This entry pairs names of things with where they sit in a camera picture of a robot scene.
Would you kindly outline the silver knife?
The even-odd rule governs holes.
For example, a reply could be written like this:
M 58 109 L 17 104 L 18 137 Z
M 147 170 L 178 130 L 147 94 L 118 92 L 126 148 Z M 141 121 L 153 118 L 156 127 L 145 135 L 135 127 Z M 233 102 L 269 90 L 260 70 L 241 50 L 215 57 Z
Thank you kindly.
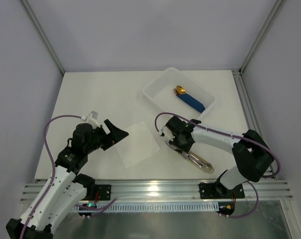
M 178 150 L 182 150 L 180 148 L 178 148 L 177 146 L 174 146 L 172 144 L 169 143 L 169 141 L 165 141 L 166 145 L 171 148 L 172 150 L 174 150 L 175 152 L 177 152 Z

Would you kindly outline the white paper napkin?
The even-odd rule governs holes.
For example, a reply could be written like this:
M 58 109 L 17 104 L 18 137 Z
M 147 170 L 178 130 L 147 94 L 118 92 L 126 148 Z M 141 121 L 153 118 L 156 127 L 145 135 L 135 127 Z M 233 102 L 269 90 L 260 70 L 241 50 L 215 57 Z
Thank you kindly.
M 160 146 L 144 122 L 129 126 L 125 131 L 129 133 L 129 136 L 117 143 L 115 147 L 126 168 L 160 151 Z

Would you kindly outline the oval wooden cutlery tray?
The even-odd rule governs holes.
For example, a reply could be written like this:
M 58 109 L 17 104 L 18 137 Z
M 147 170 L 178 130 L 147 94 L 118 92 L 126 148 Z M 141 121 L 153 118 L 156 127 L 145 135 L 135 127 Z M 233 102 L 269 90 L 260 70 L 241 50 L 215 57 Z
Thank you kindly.
M 200 169 L 204 173 L 212 174 L 214 172 L 214 168 L 212 164 L 198 156 L 193 152 L 185 152 L 182 150 L 177 151 L 179 155 L 181 155 L 187 162 L 191 163 L 196 168 Z

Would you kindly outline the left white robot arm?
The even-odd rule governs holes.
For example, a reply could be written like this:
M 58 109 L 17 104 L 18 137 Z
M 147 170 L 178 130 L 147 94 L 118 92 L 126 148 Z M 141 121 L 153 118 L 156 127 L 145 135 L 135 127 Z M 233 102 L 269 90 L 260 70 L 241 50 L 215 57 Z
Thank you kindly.
M 19 219 L 10 219 L 6 230 L 11 239 L 51 239 L 76 204 L 91 197 L 95 179 L 81 174 L 88 155 L 97 149 L 107 150 L 129 133 L 104 121 L 106 133 L 95 119 L 87 117 L 76 126 L 67 146 L 52 160 L 52 173 L 45 185 Z

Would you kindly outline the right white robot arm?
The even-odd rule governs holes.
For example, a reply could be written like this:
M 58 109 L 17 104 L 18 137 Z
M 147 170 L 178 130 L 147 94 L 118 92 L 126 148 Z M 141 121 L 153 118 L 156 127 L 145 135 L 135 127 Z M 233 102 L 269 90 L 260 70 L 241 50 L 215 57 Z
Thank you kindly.
M 233 155 L 236 165 L 225 170 L 213 183 L 200 183 L 201 199 L 243 199 L 242 184 L 259 182 L 275 160 L 268 146 L 254 130 L 237 135 L 230 131 L 209 128 L 201 121 L 181 120 L 173 116 L 159 131 L 166 144 L 184 159 L 204 172 L 212 172 L 212 165 L 191 152 L 194 144 L 206 144 Z

